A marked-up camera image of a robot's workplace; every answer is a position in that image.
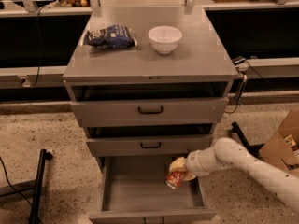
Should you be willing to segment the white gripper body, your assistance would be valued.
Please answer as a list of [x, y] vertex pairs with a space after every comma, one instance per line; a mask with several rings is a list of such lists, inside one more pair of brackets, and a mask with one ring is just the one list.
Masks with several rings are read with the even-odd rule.
[[215, 155], [211, 148], [191, 152], [186, 159], [186, 169], [196, 176], [209, 175], [215, 164]]

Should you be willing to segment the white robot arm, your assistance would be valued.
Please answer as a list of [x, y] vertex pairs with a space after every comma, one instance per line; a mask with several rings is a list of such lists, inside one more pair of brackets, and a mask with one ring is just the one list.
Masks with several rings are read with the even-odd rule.
[[255, 158], [231, 138], [220, 138], [211, 147], [195, 150], [187, 157], [175, 159], [169, 166], [165, 183], [178, 189], [183, 181], [209, 175], [212, 172], [236, 168], [243, 171], [266, 190], [299, 213], [299, 178]]

